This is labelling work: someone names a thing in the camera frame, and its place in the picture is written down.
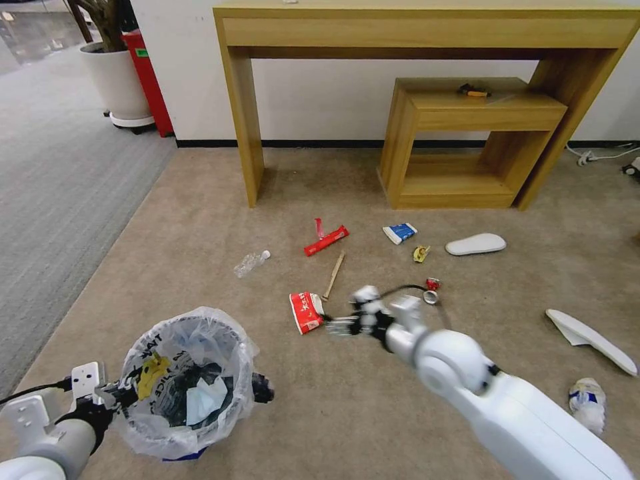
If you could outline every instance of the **wooden stick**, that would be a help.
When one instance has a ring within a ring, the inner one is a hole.
[[[323,301],[329,300],[329,294],[331,293],[333,282],[335,281],[336,275],[338,275],[338,270],[340,270],[340,265],[342,265],[342,260],[344,260],[344,258],[345,258],[345,251],[342,250],[342,252],[340,252],[340,256],[338,257],[338,260],[336,260],[335,262],[335,267],[333,268],[333,272],[331,273],[331,280],[329,280],[329,286],[327,287],[327,291],[322,297],[320,297],[322,298]]]

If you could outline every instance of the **carpet floor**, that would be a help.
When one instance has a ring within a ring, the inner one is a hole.
[[[0,77],[0,395],[12,391],[175,152],[102,116],[77,49]]]
[[[198,461],[135,455],[110,431],[83,478],[509,478],[461,416],[374,340],[322,329],[298,334],[288,296],[322,293],[341,248],[347,256],[329,313],[348,313],[347,298],[362,285],[382,290],[439,277],[454,329],[507,372],[562,406],[578,378],[596,378],[608,400],[603,438],[640,474],[638,380],[591,348],[570,346],[544,316],[546,308],[566,311],[640,358],[638,185],[616,161],[579,169],[565,158],[526,212],[392,211],[375,173],[378,158],[365,149],[268,149],[261,198],[248,209],[235,149],[176,154],[21,386],[96,359],[116,378],[140,334],[208,305],[228,312],[258,344],[256,366],[274,382],[276,398]],[[306,258],[314,217],[327,230],[343,223],[351,235]],[[419,233],[395,246],[381,227],[402,221]],[[452,257],[443,248],[483,231],[502,235],[506,250]],[[420,243],[432,246],[423,265],[411,260]],[[246,253],[266,248],[266,264],[234,276]],[[423,314],[439,327],[432,307]],[[13,447],[2,435],[1,457]]]

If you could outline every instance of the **red trash bin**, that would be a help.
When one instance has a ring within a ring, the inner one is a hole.
[[[158,128],[158,132],[161,137],[173,134],[173,125],[169,118],[169,112],[167,112],[167,106],[162,98],[162,92],[160,86],[158,86],[158,80],[153,72],[151,66],[151,60],[147,53],[144,40],[142,40],[142,34],[140,30],[134,30],[122,35],[122,39],[125,41],[129,48],[133,64],[136,72],[138,72],[138,78],[140,78],[140,84],[142,84],[142,90],[145,92],[147,102],[149,103],[149,109],[155,120],[155,126]]]

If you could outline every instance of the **beige carpet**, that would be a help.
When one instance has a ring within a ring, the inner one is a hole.
[[[527,212],[392,211],[375,174],[376,150],[267,150],[258,207],[245,206],[234,149],[182,150],[106,256],[22,386],[54,381],[100,359],[115,377],[129,346],[154,323],[199,305],[236,318],[260,346],[258,369],[276,400],[256,406],[228,440],[195,462],[136,456],[110,432],[85,479],[462,479],[506,478],[464,420],[420,386],[372,339],[301,337],[288,295],[322,293],[341,247],[347,258],[328,312],[347,296],[443,280],[454,328],[468,333],[504,370],[566,405],[567,388],[595,377],[609,402],[604,439],[640,474],[640,395],[632,379],[588,347],[571,347],[544,317],[564,310],[640,359],[640,187],[620,163],[580,169],[561,162]],[[313,218],[351,236],[311,258]],[[419,234],[394,246],[381,227],[402,221]],[[452,257],[443,245],[482,231],[508,242],[501,253]],[[418,243],[433,246],[413,264]],[[238,280],[244,254],[272,258]],[[428,324],[438,327],[433,310]],[[7,425],[2,458],[10,454]]]

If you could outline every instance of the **white plant pot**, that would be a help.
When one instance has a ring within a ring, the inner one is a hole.
[[[102,42],[80,48],[110,118],[118,127],[142,127],[153,123],[149,104],[128,51],[103,53]]]

